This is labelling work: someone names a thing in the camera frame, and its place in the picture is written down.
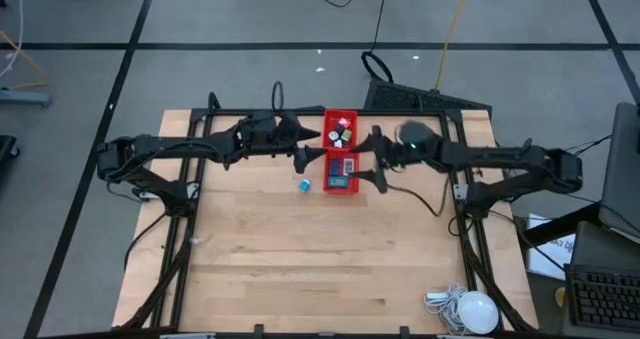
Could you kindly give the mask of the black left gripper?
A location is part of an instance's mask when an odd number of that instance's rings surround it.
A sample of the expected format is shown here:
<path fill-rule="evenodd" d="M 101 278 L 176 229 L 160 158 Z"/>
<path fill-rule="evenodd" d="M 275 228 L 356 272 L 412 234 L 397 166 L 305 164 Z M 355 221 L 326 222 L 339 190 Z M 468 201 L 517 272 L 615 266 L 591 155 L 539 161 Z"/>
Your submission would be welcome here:
<path fill-rule="evenodd" d="M 272 142 L 279 149 L 282 149 L 284 153 L 292 154 L 297 148 L 298 141 L 314 139 L 320 136 L 320 132 L 300 124 L 295 113 L 284 113 L 280 115 L 280 121 L 272 134 Z M 311 148 L 309 146 L 298 148 L 294 153 L 295 171 L 304 173 L 308 164 L 326 153 L 327 149 L 324 148 Z"/>

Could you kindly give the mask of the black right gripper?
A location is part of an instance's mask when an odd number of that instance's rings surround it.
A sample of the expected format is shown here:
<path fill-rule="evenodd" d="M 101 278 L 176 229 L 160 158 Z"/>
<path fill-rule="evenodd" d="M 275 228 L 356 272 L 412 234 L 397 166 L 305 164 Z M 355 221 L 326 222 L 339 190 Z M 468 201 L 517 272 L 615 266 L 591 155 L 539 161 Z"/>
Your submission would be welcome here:
<path fill-rule="evenodd" d="M 355 171 L 351 173 L 354 178 L 374 182 L 380 193 L 386 193 L 388 190 L 388 182 L 384 171 L 392 167 L 402 167 L 407 162 L 407 155 L 403 152 L 400 144 L 393 142 L 391 139 L 382 134 L 379 125 L 372 126 L 372 134 L 359 144 L 353 146 L 350 153 L 372 152 L 375 156 L 374 170 Z"/>

